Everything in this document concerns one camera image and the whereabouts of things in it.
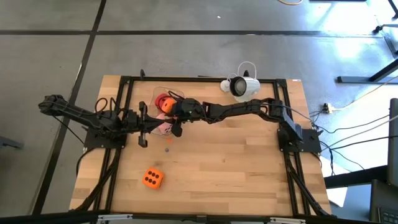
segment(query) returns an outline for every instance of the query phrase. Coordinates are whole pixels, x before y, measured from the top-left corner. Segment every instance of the gray floor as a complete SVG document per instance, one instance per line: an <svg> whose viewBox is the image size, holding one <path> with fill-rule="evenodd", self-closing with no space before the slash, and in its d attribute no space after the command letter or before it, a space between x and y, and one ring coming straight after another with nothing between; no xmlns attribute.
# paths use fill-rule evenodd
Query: gray floor
<svg viewBox="0 0 398 224"><path fill-rule="evenodd" d="M275 1L108 1L100 30L322 30L368 34L380 6L369 2ZM90 30L100 1L0 0L0 29ZM37 103L51 93L70 94L88 36L0 35L0 135L22 141L23 150L0 149L0 216L29 209L59 124L39 113ZM340 75L368 76L393 61L381 35L375 38L234 35L97 36L76 104L94 107L103 75L226 76L240 62L257 65L261 78L299 78L310 111L325 102L342 107L375 88L335 83ZM327 129L365 123L388 114L396 86L385 86L347 110L322 115ZM70 127L79 135L79 124ZM328 144L353 133L322 134ZM387 126L352 139L387 135ZM340 152L364 167L387 163L387 141L347 147ZM44 212L64 212L72 195L75 164L82 145L67 133ZM359 170L338 155L335 161ZM349 205L355 197L347 198ZM335 214L344 213L333 207Z"/></svg>

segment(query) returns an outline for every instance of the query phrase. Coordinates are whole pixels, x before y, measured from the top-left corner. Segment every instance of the security camera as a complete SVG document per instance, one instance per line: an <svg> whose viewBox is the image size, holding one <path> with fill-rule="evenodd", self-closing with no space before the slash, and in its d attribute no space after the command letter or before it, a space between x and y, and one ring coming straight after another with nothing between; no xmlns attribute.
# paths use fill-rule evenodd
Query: security camera
<svg viewBox="0 0 398 224"><path fill-rule="evenodd" d="M259 80L251 77L234 77L229 84L229 90L238 102L251 100L260 89Z"/></svg>

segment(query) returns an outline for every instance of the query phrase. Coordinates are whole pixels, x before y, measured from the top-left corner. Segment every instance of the desk leg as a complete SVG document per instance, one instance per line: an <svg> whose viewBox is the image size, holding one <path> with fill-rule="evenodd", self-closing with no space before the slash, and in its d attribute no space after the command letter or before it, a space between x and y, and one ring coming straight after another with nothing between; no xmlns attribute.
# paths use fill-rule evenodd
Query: desk leg
<svg viewBox="0 0 398 224"><path fill-rule="evenodd" d="M326 189L369 184L374 179L386 182L387 166L373 167L366 170L350 172L347 174L333 175L324 178Z"/></svg>
<svg viewBox="0 0 398 224"><path fill-rule="evenodd" d="M10 146L10 147L14 147L16 149L22 149L22 147L24 146L23 144L13 141L11 139L8 138L4 138L0 136L0 148L3 146Z"/></svg>
<svg viewBox="0 0 398 224"><path fill-rule="evenodd" d="M398 9L397 9L396 4L394 3L393 0L388 0L388 2L390 3L392 10L394 10L394 13L395 13L394 18L397 18L398 17Z"/></svg>
<svg viewBox="0 0 398 224"><path fill-rule="evenodd" d="M388 77L391 73L398 69L398 59L391 62L389 65L378 71L371 77L337 77L338 83L357 83L357 84L382 84L391 79ZM388 84L398 84L398 79L395 79Z"/></svg>

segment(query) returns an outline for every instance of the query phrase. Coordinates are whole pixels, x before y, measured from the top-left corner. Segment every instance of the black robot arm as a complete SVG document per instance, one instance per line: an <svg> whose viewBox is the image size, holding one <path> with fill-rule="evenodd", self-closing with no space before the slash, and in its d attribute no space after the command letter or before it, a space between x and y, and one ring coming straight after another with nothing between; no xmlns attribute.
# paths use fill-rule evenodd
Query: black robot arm
<svg viewBox="0 0 398 224"><path fill-rule="evenodd" d="M193 98L175 98L176 103L172 111L167 114L173 119L156 119L148 116L147 106L142 101L139 103L140 116L133 110L126 110L126 116L121 120L115 111L100 111L92 113L75 105L69 105L61 95L46 96L39 104L40 111L50 116L65 116L83 124L95 135L113 140L127 133L140 132L139 145L147 147L145 133L152 132L164 122L172 124L172 133L182 135L181 124L185 122L206 121L213 124L232 116L256 114L265 121L279 123L287 132L290 142L301 141L302 128L287 116L283 102L272 98L251 100L232 105L219 105L203 102L200 104Z"/></svg>

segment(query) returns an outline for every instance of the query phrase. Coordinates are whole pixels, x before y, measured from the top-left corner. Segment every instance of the wooden table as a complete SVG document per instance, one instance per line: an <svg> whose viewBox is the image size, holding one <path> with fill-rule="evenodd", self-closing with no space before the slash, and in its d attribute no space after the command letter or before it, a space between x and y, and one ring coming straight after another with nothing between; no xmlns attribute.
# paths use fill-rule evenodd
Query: wooden table
<svg viewBox="0 0 398 224"><path fill-rule="evenodd" d="M119 80L120 76L104 76L98 98L116 98ZM287 84L291 106L308 115L301 81L287 80ZM149 104L158 86L180 90L199 102L236 103L230 93L220 90L219 83L139 81L134 82L130 107L138 111L140 101ZM273 87L261 84L255 98L267 97L274 97ZM293 114L296 123L311 127L308 120ZM121 153L111 211L289 216L292 209L277 128L277 123L249 114L212 125L202 121L183 124L182 137L171 142L148 134L148 148L137 144L138 134L130 134ZM309 153L300 155L308 189L331 212L318 159ZM70 208L79 206L97 184L103 156L104 149L95 149L82 160ZM141 182L150 167L165 173L159 190ZM104 208L107 189L105 186L100 208ZM295 189L303 213L300 191Z"/></svg>

